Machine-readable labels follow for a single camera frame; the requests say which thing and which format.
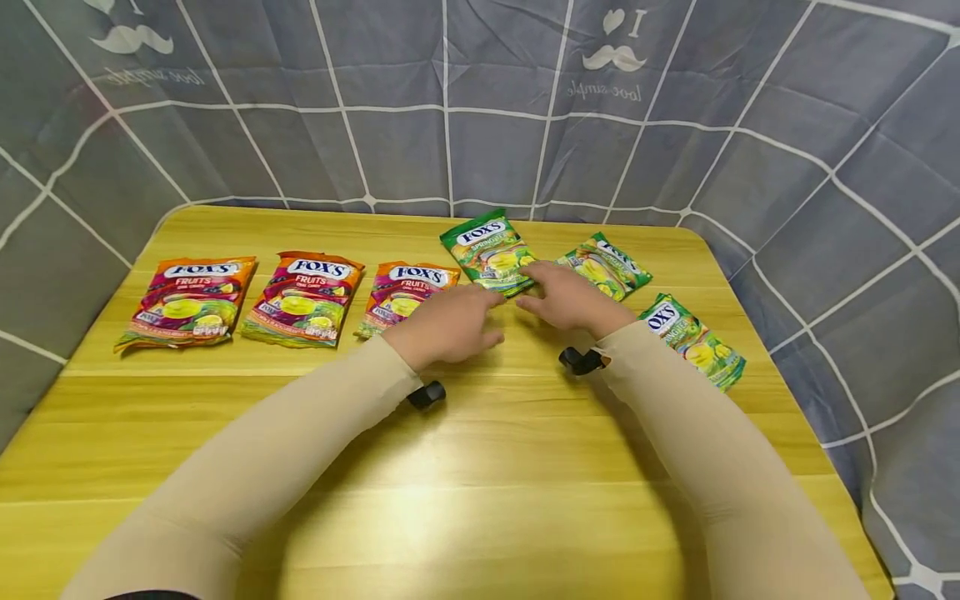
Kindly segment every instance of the beige arm sleeve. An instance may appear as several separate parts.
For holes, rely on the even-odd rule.
[[[737,600],[867,598],[850,561],[747,416],[642,322],[598,344],[704,526],[710,583]]]
[[[187,459],[97,548],[61,598],[148,589],[232,598],[248,542],[419,386],[381,338],[290,383]]]

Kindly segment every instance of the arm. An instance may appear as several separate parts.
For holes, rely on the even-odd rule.
[[[248,543],[285,514],[362,431],[420,386],[415,371],[503,339],[483,332],[503,298],[461,286],[343,360],[258,402],[191,456],[97,548],[64,600],[173,590],[232,598]]]
[[[610,356],[605,381],[634,410],[703,524],[716,597],[867,597],[776,450],[726,395],[569,269],[535,263],[527,275],[546,296],[523,299],[522,308],[560,328],[585,328]]]

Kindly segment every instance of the green candy bag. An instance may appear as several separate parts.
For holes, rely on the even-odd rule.
[[[534,284],[520,267],[537,260],[504,216],[503,208],[443,233],[441,243],[474,283],[507,298]]]
[[[697,371],[726,392],[743,374],[747,360],[725,345],[669,294],[659,294],[654,305],[638,317]]]
[[[653,278],[638,267],[630,256],[611,244],[600,231],[558,258],[557,264],[573,267],[574,271],[616,301],[627,298],[636,288],[646,285]]]

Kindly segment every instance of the tabletop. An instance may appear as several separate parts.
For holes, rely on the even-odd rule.
[[[379,262],[454,265],[430,217],[196,206],[172,216],[0,456],[0,597],[51,598],[96,544],[193,450],[291,379],[357,347]],[[514,223],[554,259],[600,228]],[[850,497],[708,246],[681,228],[602,226],[653,281],[636,312],[672,293],[748,360],[730,390],[840,539],[874,598],[892,591]],[[337,350],[240,337],[212,348],[112,346],[162,259],[255,254],[241,318],[277,252],[335,253],[368,272]],[[246,559],[249,598],[702,598],[703,542],[636,419],[595,381],[573,380],[569,341],[513,302],[506,342],[440,379],[447,401],[402,405],[362,434]]]

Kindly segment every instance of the candy bag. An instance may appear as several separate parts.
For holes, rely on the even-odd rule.
[[[240,335],[287,348],[335,347],[364,265],[318,252],[281,252]]]
[[[460,271],[419,263],[385,262],[376,270],[367,312],[353,335],[367,339],[404,321],[420,304],[453,287]]]
[[[639,319],[721,392],[726,392],[743,374],[746,359],[721,342],[672,296],[658,295],[654,305],[640,313]]]
[[[534,284],[519,268],[537,260],[498,208],[440,236],[474,283],[507,298]]]
[[[140,307],[113,351],[225,342],[255,264],[254,256],[160,262]]]
[[[561,256],[558,264],[569,265],[586,277],[597,289],[621,301],[653,278],[597,231],[572,251]]]

